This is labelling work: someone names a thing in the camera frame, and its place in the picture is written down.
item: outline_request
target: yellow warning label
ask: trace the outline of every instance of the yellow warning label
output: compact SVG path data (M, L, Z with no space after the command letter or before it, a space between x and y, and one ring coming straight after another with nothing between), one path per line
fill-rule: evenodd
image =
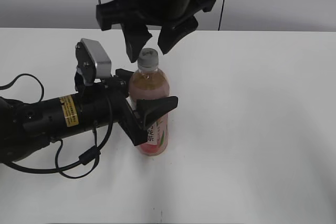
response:
M59 100L62 104L63 114L65 122L67 123L67 127L78 125L78 115L72 97L70 95L67 95L66 97L60 97Z

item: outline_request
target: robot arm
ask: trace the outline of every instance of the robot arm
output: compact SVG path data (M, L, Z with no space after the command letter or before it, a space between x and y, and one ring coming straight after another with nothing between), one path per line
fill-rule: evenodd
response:
M141 49L152 37L147 25L161 26L158 46L163 54L195 31L198 22L194 14L210 12L216 0L113 0L99 4L96 18L101 30L121 24L126 51L131 62L136 62Z

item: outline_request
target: white tabletop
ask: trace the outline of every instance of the white tabletop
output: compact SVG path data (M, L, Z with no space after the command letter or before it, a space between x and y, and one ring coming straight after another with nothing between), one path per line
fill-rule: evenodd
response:
M101 42L113 71L136 68L120 30L0 29L0 83L28 72L45 99L74 93L82 37ZM115 125L86 178L0 165L1 223L335 223L335 54L335 33L187 36L160 60L179 97L166 151L141 155ZM40 90L26 78L0 95L33 102ZM61 164L92 143L91 133L65 139ZM58 146L19 163L53 168Z

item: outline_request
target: plastic bottle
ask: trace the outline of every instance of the plastic bottle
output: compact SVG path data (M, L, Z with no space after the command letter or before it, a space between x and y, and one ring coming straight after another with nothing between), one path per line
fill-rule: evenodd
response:
M138 99L153 100L169 96L169 83L159 69L159 55L155 49L142 49L138 68L130 80L129 91L134 108ZM148 132L148 141L139 145L139 151L148 156L159 155L168 144L168 115L157 120Z

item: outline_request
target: white bottle cap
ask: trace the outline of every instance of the white bottle cap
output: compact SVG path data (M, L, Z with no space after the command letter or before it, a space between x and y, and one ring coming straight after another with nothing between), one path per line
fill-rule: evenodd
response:
M153 48L143 48L138 58L138 68L144 72L154 71L159 67L159 54Z

